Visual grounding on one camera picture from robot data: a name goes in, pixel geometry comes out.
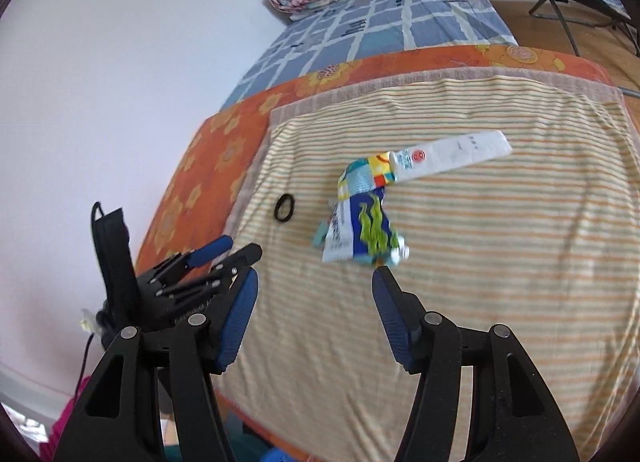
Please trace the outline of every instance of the orange floral fabric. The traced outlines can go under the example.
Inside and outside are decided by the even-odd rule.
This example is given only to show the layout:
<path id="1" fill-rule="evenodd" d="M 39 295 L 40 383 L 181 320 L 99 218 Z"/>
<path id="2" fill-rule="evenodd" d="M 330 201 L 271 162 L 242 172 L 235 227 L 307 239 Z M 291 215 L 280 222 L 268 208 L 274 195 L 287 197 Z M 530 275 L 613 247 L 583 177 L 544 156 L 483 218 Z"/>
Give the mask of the orange floral fabric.
<path id="1" fill-rule="evenodd" d="M 495 45 L 380 54 L 330 65 L 275 86 L 226 108 L 203 123 L 160 201 L 138 254 L 137 271 L 145 271 L 175 252 L 199 248 L 222 233 L 274 108 L 385 76 L 418 70 L 490 66 L 559 72 L 613 85 L 602 67 L 582 58 L 542 49 Z"/>

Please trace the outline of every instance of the black hair tie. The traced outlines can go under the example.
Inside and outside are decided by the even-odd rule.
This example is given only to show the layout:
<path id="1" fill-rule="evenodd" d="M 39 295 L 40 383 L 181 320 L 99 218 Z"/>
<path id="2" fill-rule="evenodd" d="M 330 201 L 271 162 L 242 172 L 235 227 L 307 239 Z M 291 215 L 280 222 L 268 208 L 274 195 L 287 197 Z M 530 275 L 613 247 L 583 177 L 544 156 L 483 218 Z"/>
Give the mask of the black hair tie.
<path id="1" fill-rule="evenodd" d="M 289 212 L 283 217 L 280 215 L 280 208 L 284 206 L 284 203 L 287 200 L 289 201 Z M 293 210 L 295 206 L 296 199 L 293 198 L 293 195 L 291 195 L 290 193 L 285 193 L 276 202 L 276 207 L 273 210 L 274 219 L 276 219 L 278 222 L 289 222 L 289 220 L 291 220 L 291 217 L 293 217 Z"/>

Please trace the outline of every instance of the silver bolt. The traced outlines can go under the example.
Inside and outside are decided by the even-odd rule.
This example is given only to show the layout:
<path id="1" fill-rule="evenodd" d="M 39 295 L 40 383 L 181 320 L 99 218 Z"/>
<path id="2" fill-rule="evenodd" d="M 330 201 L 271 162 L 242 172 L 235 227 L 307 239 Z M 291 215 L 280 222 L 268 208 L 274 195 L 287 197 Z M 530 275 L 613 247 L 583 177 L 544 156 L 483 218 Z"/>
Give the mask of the silver bolt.
<path id="1" fill-rule="evenodd" d="M 125 327 L 120 331 L 120 335 L 124 339 L 131 339 L 138 333 L 138 329 L 135 327 Z"/>
<path id="2" fill-rule="evenodd" d="M 424 320 L 429 323 L 429 325 L 439 325 L 442 323 L 442 316 L 437 312 L 427 312 L 424 315 Z"/>
<path id="3" fill-rule="evenodd" d="M 198 312 L 197 314 L 191 314 L 187 321 L 189 322 L 189 325 L 197 327 L 198 325 L 202 325 L 206 320 L 207 317 L 204 314 Z"/>
<path id="4" fill-rule="evenodd" d="M 511 330 L 507 325 L 496 325 L 494 327 L 494 334 L 499 337 L 509 337 L 511 335 Z"/>

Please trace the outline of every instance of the wall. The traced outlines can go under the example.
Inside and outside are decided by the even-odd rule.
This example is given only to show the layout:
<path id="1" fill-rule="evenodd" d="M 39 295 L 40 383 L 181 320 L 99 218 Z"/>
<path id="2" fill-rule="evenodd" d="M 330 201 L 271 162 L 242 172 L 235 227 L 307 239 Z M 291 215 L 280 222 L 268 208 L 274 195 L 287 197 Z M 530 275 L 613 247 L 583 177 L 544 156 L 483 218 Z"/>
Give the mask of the wall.
<path id="1" fill-rule="evenodd" d="M 81 309 L 104 299 L 92 203 L 124 207 L 135 255 L 191 136 L 283 26 L 263 0 L 10 3 L 0 19 L 0 381 L 40 389 L 49 409 L 73 392 Z M 99 355 L 95 342 L 89 368 Z"/>

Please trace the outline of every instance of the blue checkered bedsheet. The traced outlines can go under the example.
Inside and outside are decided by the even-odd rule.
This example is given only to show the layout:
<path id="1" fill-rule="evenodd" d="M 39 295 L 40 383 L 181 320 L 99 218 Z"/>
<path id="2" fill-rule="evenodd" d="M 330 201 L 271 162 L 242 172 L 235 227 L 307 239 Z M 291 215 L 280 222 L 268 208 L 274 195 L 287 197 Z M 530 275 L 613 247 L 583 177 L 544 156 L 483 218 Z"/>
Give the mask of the blue checkered bedsheet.
<path id="1" fill-rule="evenodd" d="M 457 44 L 516 40 L 488 0 L 343 0 L 288 26 L 224 107 L 329 65 Z"/>

